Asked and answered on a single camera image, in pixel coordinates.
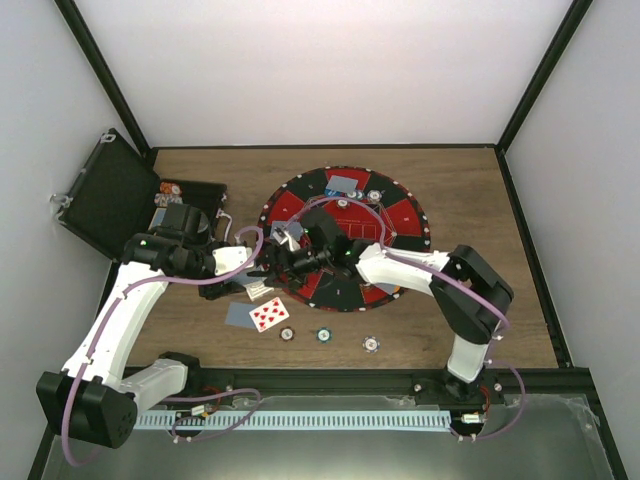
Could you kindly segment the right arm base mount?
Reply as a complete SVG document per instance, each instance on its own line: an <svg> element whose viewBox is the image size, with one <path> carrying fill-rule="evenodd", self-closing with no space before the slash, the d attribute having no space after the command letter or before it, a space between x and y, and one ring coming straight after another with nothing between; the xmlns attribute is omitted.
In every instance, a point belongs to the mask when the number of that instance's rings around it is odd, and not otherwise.
<svg viewBox="0 0 640 480"><path fill-rule="evenodd" d="M452 378L418 378L412 393L417 404L438 405L440 408L480 407L486 401L491 405L504 403L504 396L478 382L467 384Z"/></svg>

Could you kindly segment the blue white poker chip stack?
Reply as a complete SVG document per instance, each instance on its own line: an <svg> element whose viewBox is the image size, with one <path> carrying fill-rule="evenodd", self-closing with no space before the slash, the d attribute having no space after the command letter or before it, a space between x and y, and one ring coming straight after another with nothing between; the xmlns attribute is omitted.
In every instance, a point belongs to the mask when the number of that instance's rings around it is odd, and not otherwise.
<svg viewBox="0 0 640 480"><path fill-rule="evenodd" d="M376 353L380 348L380 343L376 337L368 336L363 339L362 347L367 353Z"/></svg>

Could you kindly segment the blue patterned card deck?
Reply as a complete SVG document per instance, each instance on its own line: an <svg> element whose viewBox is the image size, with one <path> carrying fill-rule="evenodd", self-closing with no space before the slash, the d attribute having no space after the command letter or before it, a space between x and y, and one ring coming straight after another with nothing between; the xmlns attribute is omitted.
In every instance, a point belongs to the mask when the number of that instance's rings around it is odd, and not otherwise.
<svg viewBox="0 0 640 480"><path fill-rule="evenodd" d="M261 283L263 279L261 277L255 277L245 273L240 273L232 277L230 281L238 285L241 285L243 288L245 288L247 285Z"/></svg>

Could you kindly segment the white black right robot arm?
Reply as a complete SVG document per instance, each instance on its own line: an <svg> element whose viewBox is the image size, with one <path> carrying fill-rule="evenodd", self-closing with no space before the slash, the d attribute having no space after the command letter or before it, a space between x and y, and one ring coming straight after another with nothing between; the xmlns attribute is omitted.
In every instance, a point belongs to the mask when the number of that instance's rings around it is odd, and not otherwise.
<svg viewBox="0 0 640 480"><path fill-rule="evenodd" d="M427 253L351 239L321 207L301 220L307 245L278 228L261 248L258 262L266 283L295 290L310 274L328 270L342 280L395 285L433 297L454 333L443 388L455 402L471 400L480 390L490 346L508 326L514 293L507 282L466 245Z"/></svg>

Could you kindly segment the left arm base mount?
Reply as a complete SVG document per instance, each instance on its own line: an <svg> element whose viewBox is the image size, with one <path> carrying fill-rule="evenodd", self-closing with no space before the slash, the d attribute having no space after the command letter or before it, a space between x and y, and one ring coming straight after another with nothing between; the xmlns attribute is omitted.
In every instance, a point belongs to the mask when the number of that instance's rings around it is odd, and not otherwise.
<svg viewBox="0 0 640 480"><path fill-rule="evenodd" d="M188 380L184 389L177 394L160 401L162 405L195 405L203 403L221 402L220 398L211 400L212 396L228 392L233 389L233 379L223 378L221 381L210 379L205 380Z"/></svg>

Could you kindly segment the teal poker chip stack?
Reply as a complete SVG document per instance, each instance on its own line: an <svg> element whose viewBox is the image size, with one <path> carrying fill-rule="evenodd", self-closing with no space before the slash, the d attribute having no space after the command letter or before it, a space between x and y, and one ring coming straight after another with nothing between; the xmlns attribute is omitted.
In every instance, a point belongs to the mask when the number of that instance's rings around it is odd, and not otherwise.
<svg viewBox="0 0 640 480"><path fill-rule="evenodd" d="M328 343L332 339L332 332L328 328L320 328L316 331L316 339L323 344Z"/></svg>

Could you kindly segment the brown poker chip stack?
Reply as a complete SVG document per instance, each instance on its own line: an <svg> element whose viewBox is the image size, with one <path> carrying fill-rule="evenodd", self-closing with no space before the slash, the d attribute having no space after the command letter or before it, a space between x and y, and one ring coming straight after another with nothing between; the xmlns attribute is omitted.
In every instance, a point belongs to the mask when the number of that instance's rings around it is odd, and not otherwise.
<svg viewBox="0 0 640 480"><path fill-rule="evenodd" d="M283 341L291 341L295 337L295 331L291 327L284 327L280 330L280 338Z"/></svg>

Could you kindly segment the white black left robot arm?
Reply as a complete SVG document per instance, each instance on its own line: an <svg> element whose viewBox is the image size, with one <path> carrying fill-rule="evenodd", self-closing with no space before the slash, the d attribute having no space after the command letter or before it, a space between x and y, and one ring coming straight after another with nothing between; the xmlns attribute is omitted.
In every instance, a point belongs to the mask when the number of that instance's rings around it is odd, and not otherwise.
<svg viewBox="0 0 640 480"><path fill-rule="evenodd" d="M126 362L154 305L171 284L217 286L254 266L257 247L213 239L206 215L187 204L165 207L158 223L126 243L115 284L89 333L58 373L45 372L36 393L51 430L118 448L137 417L174 396L184 404L204 392L199 362L169 353L126 377Z"/></svg>

